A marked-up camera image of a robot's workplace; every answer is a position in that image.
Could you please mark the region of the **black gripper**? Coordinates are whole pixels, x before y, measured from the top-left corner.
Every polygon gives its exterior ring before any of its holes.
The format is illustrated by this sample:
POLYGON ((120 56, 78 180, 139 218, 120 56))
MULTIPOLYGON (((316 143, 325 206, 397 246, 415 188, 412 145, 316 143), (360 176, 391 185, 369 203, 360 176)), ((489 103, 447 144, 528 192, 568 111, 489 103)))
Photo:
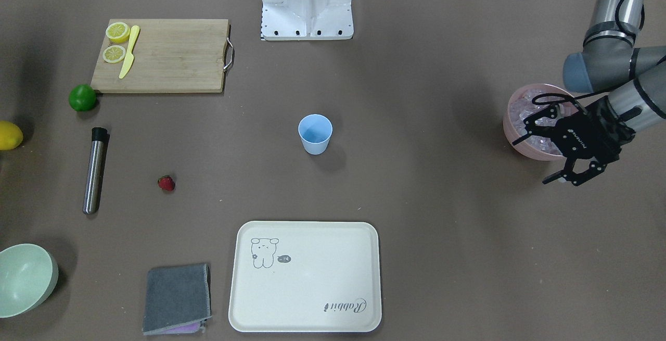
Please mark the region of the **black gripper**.
POLYGON ((624 146, 636 131, 628 126, 605 96, 566 117, 561 105, 516 108, 512 113, 512 146, 557 146, 564 155, 564 167, 543 178, 543 185, 556 181, 574 186, 597 177, 609 163, 619 160, 624 146), (575 171, 578 159, 589 160, 583 172, 575 171))

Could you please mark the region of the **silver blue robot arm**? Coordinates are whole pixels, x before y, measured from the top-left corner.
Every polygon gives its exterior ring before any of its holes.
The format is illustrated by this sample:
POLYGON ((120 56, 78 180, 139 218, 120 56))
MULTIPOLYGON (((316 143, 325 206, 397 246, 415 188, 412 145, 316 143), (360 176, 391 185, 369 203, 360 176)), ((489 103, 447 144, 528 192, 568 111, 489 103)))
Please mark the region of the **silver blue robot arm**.
POLYGON ((597 0, 581 52, 566 58, 565 94, 532 99, 541 109, 523 120, 529 137, 551 140, 566 159, 554 181, 581 185, 619 160, 637 132, 665 119, 664 46, 636 47, 643 0, 597 0))

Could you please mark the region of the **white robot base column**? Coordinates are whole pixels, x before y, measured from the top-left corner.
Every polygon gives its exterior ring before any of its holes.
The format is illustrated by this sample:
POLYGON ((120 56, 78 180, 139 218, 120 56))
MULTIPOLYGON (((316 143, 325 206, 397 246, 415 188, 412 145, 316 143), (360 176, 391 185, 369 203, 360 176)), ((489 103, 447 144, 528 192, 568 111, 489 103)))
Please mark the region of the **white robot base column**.
POLYGON ((352 0, 262 0, 264 41, 335 41, 353 36, 352 0))

